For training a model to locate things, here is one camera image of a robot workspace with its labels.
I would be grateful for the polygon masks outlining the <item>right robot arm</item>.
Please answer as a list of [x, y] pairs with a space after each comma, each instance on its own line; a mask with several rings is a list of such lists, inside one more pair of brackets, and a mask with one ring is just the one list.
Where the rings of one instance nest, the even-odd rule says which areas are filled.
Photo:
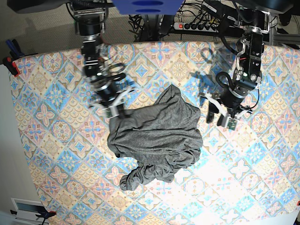
[[126, 77], [124, 64], [113, 64], [107, 55], [107, 45], [101, 38], [109, 7], [106, 0], [72, 0], [66, 4], [75, 21], [75, 30], [83, 38], [81, 54], [84, 58], [83, 76], [90, 83], [96, 97], [90, 106], [102, 107], [107, 118], [126, 117], [124, 98], [133, 89], [119, 89], [118, 82]]

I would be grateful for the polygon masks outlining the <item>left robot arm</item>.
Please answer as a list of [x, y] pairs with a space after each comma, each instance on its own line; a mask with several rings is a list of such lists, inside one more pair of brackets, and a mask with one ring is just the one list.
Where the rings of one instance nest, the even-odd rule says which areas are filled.
[[[219, 72], [215, 76], [222, 93], [202, 93], [201, 97], [209, 102], [206, 122], [214, 116], [220, 117], [217, 125], [235, 130], [238, 121], [246, 113], [252, 113], [253, 107], [241, 103], [249, 92], [258, 89], [262, 81], [261, 57], [264, 52], [263, 35], [270, 30], [271, 4], [265, 0], [234, 0], [229, 7], [216, 0], [206, 0], [204, 9], [219, 20], [217, 32], [223, 45], [236, 56], [233, 75]], [[244, 32], [233, 49], [225, 39], [225, 30], [230, 26]]]

